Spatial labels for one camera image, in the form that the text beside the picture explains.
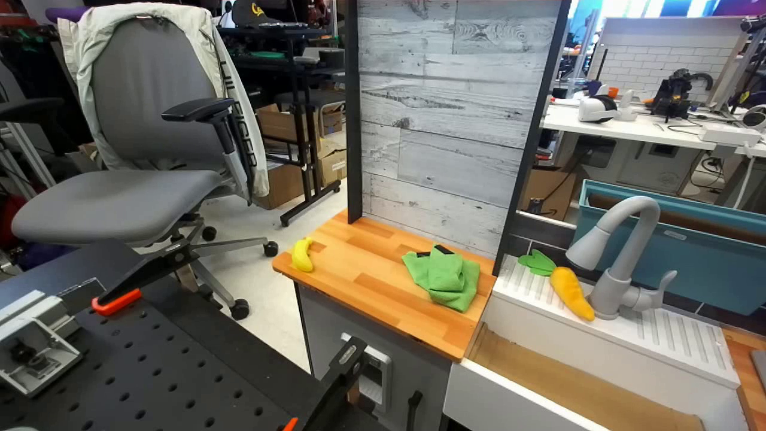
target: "pegboard table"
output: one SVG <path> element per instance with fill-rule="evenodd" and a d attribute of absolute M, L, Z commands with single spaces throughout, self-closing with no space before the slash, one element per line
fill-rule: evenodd
<path fill-rule="evenodd" d="M 0 292 L 55 294 L 90 276 L 110 288 L 136 262 L 128 247 L 87 247 L 0 282 Z M 169 279 L 143 292 L 112 318 L 81 312 L 69 342 L 84 360 L 40 395 L 0 388 L 0 430 L 280 430 L 319 391 L 319 381 Z M 376 423 L 347 409 L 336 430 Z"/>

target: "sink faucet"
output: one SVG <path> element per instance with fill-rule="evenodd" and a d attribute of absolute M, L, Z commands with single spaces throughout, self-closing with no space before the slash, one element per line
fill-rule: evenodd
<path fill-rule="evenodd" d="M 660 207 L 648 196 L 630 196 L 618 207 L 612 207 L 611 211 L 606 211 L 602 221 L 567 249 L 567 258 L 579 268 L 593 270 L 602 262 L 602 254 L 612 230 L 635 214 L 639 215 L 639 224 L 630 233 L 615 263 L 602 274 L 590 297 L 596 310 L 596 317 L 609 321 L 618 317 L 621 308 L 628 308 L 635 312 L 658 310 L 663 304 L 663 294 L 669 286 L 677 276 L 677 270 L 669 270 L 658 291 L 642 291 L 630 286 L 633 270 L 636 268 L 652 239 L 652 233 L 660 221 Z"/>

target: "blue bin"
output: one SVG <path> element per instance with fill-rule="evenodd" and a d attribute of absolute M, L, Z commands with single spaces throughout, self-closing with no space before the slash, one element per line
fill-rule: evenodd
<path fill-rule="evenodd" d="M 660 279 L 675 268 L 680 276 L 670 286 L 673 294 L 743 317 L 766 304 L 766 247 L 758 245 L 766 239 L 766 215 L 587 179 L 579 194 L 574 238 L 579 239 L 590 233 L 606 214 L 593 201 L 606 199 L 615 205 L 628 196 L 652 196 L 660 205 L 663 215 L 683 218 L 688 221 L 684 226 L 704 224 L 715 230 L 737 233 L 737 238 L 727 238 L 725 233 L 660 224 L 633 276 L 635 286 L 658 288 Z M 602 270 L 615 262 L 633 229 L 635 218 L 612 233 L 599 263 Z"/>

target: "perforated metal surface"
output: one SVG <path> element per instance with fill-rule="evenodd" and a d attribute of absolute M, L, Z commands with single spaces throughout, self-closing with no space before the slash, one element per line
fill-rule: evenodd
<path fill-rule="evenodd" d="M 84 352 L 64 379 L 26 401 L 0 388 L 0 430 L 265 430 L 287 423 L 265 395 L 147 302 L 114 318 L 78 315 Z"/>

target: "wooden board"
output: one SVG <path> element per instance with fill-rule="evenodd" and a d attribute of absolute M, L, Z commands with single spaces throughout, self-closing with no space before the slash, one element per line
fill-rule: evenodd
<path fill-rule="evenodd" d="M 313 274 L 294 270 L 290 253 L 280 254 L 274 268 L 381 326 L 432 346 L 455 361 L 467 355 L 495 282 L 491 258 L 446 245 L 482 267 L 475 304 L 465 315 L 457 315 L 433 304 L 411 282 L 403 263 L 408 253 L 428 253 L 433 247 L 432 239 L 368 218 L 347 226 L 347 214 L 338 214 L 309 238 L 313 239 Z"/>
<path fill-rule="evenodd" d="M 766 351 L 766 339 L 737 329 L 725 329 L 724 333 L 743 383 L 739 401 L 744 419 L 750 430 L 766 431 L 766 394 L 750 358 L 751 351 Z"/>
<path fill-rule="evenodd" d="M 591 373 L 524 351 L 489 329 L 479 332 L 470 360 L 606 430 L 704 430 L 692 415 L 680 415 Z"/>
<path fill-rule="evenodd" d="M 561 6 L 359 0 L 367 215 L 495 254 Z"/>

